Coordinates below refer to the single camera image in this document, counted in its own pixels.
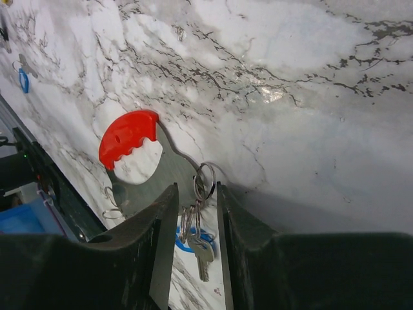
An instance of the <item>black plastic part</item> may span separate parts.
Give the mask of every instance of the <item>black plastic part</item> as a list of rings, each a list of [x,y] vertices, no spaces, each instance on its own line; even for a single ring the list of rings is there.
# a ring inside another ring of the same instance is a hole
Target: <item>black plastic part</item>
[[[0,235],[0,309],[168,309],[177,185],[89,243]]]
[[[22,153],[0,158],[0,190],[8,192],[36,180],[29,161]]]
[[[413,238],[280,234],[217,186],[227,309],[413,309]]]

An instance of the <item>marble pattern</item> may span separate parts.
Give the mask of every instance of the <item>marble pattern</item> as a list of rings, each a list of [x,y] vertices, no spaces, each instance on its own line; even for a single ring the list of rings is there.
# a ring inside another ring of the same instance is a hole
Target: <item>marble pattern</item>
[[[148,108],[271,226],[413,233],[411,1],[27,0],[1,11],[12,49],[0,49],[2,96],[98,216],[111,206],[100,139]],[[39,75],[27,95],[18,53]],[[127,157],[116,171],[136,181],[141,154]],[[213,203],[203,217],[216,234]],[[176,250],[171,308],[223,309],[219,259],[210,277],[202,284]]]

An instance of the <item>red handle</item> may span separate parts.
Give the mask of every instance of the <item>red handle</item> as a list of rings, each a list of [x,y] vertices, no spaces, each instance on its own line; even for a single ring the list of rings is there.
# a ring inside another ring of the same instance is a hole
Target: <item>red handle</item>
[[[99,160],[108,169],[115,168],[115,161],[129,155],[132,149],[142,146],[143,139],[156,141],[156,123],[159,116],[149,110],[126,113],[117,118],[106,130],[99,147]]]

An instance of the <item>key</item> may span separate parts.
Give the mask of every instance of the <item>key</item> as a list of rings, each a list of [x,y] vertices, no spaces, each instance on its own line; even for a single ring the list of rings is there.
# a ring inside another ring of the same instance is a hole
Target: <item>key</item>
[[[188,245],[194,251],[198,262],[199,278],[203,282],[208,282],[208,264],[214,261],[214,249],[212,245],[197,236],[188,238]]]
[[[181,229],[179,231],[179,241],[181,241],[181,243],[185,243],[188,239],[194,213],[195,206],[191,205],[191,207],[185,209],[184,213],[181,215]]]

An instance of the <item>blue object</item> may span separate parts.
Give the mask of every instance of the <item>blue object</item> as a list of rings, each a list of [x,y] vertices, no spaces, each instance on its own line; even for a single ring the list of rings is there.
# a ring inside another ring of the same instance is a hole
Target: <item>blue object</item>
[[[21,86],[21,90],[27,94],[28,93],[28,77],[26,72],[20,68],[19,69],[19,82]]]
[[[179,240],[179,230],[180,227],[176,227],[176,235],[175,235],[175,244],[184,252],[188,252],[188,253],[193,253],[194,250],[192,250],[190,247],[187,247],[185,244],[182,244],[182,242]],[[196,233],[196,229],[195,227],[191,227],[190,232],[192,234]],[[215,243],[214,243],[214,239],[213,237],[208,234],[206,231],[204,231],[203,229],[201,229],[201,239],[204,239],[205,241],[211,243],[212,248],[215,249]]]
[[[47,207],[42,198],[31,201],[29,205],[46,233],[65,235],[65,231],[59,220],[54,216],[52,208]]]
[[[44,233],[32,208],[20,205],[0,212],[0,232],[5,234]]]

